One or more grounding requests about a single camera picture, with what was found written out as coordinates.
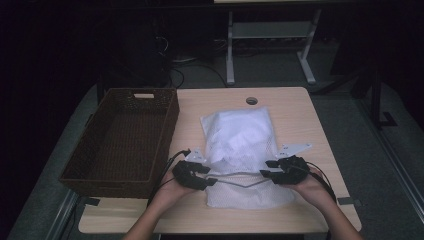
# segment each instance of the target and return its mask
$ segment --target table top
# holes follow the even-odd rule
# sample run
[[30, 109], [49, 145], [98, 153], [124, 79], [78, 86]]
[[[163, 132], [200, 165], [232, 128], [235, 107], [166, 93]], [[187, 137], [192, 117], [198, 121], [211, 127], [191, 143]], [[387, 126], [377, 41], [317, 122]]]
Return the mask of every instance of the table top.
[[[255, 97], [256, 105], [246, 98]], [[304, 88], [228, 88], [178, 90], [180, 114], [169, 154], [205, 148], [200, 117], [216, 111], [266, 106], [277, 145], [312, 143], [297, 154], [318, 165], [327, 175], [337, 198], [349, 197], [333, 153], [308, 92]], [[87, 205], [79, 223], [84, 233], [127, 232], [144, 211], [147, 200], [101, 198]], [[340, 208], [356, 229], [361, 223], [352, 204]], [[295, 193], [295, 200], [272, 209], [217, 209], [206, 205], [206, 193], [198, 191], [180, 200], [159, 220], [156, 233], [315, 233], [326, 232], [321, 213]]]

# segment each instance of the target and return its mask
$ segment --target black cable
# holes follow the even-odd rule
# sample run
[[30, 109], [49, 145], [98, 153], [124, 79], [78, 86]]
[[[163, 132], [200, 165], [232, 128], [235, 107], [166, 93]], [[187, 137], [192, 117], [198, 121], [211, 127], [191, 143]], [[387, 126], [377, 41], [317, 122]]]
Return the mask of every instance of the black cable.
[[207, 68], [207, 69], [209, 69], [209, 70], [212, 70], [212, 71], [213, 71], [213, 72], [215, 72], [215, 73], [218, 75], [218, 77], [221, 79], [222, 83], [224, 84], [224, 87], [226, 87], [226, 88], [228, 87], [228, 86], [227, 86], [227, 83], [226, 83], [226, 81], [225, 81], [225, 79], [221, 76], [221, 74], [220, 74], [217, 70], [215, 70], [214, 68], [212, 68], [212, 67], [210, 67], [210, 66], [202, 65], [202, 64], [179, 66], [179, 68], [182, 68], [182, 67], [203, 67], [203, 68]]
[[171, 68], [171, 70], [173, 70], [173, 71], [175, 71], [175, 72], [177, 72], [177, 73], [179, 73], [181, 75], [181, 83], [178, 84], [177, 86], [174, 85], [174, 82], [172, 81], [172, 77], [169, 76], [169, 78], [171, 79], [171, 86], [173, 86], [176, 89], [178, 89], [178, 88], [180, 88], [183, 85], [183, 83], [185, 81], [184, 73], [182, 73], [180, 70], [177, 70], [175, 68]]
[[173, 177], [173, 178], [169, 179], [168, 181], [166, 181], [166, 182], [162, 183], [162, 184], [158, 187], [158, 190], [159, 190], [159, 189], [161, 189], [161, 187], [163, 187], [163, 185], [165, 185], [165, 184], [169, 183], [169, 182], [170, 182], [170, 181], [172, 181], [172, 180], [175, 180], [175, 177]]
[[322, 173], [322, 175], [325, 177], [325, 180], [327, 180], [327, 183], [328, 183], [328, 185], [330, 186], [330, 188], [333, 188], [333, 187], [331, 187], [330, 180], [328, 180], [327, 175], [325, 175], [324, 171], [322, 171], [322, 170], [321, 170], [321, 168], [319, 168], [317, 165], [315, 165], [315, 164], [313, 164], [313, 163], [311, 163], [311, 162], [306, 162], [306, 164], [312, 165], [312, 166], [314, 166], [316, 169], [318, 169], [318, 170]]

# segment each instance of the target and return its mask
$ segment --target person's left hand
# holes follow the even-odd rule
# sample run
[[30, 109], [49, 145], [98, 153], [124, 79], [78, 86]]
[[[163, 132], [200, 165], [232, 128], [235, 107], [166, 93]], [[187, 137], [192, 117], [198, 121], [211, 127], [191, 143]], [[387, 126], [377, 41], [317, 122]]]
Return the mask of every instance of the person's left hand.
[[151, 206], [159, 208], [161, 212], [175, 205], [178, 200], [196, 190], [181, 186], [174, 178], [172, 170], [163, 177], [161, 184], [164, 184], [156, 193]]

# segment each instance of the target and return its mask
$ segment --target wicker basket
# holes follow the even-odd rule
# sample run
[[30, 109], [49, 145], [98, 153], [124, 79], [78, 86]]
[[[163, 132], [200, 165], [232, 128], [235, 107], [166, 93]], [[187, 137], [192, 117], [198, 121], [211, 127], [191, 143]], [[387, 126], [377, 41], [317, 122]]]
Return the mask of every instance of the wicker basket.
[[175, 89], [110, 89], [60, 181], [82, 196], [148, 198], [169, 156]]

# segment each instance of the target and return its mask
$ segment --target folded white fabric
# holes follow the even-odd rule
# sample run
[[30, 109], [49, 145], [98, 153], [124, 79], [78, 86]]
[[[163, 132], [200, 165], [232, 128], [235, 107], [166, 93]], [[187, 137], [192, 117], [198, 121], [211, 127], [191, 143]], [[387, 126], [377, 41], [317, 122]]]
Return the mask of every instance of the folded white fabric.
[[229, 110], [202, 117], [206, 165], [218, 182], [206, 188], [208, 205], [220, 208], [263, 209], [294, 198], [291, 190], [265, 181], [259, 170], [275, 160], [277, 145], [266, 107]]

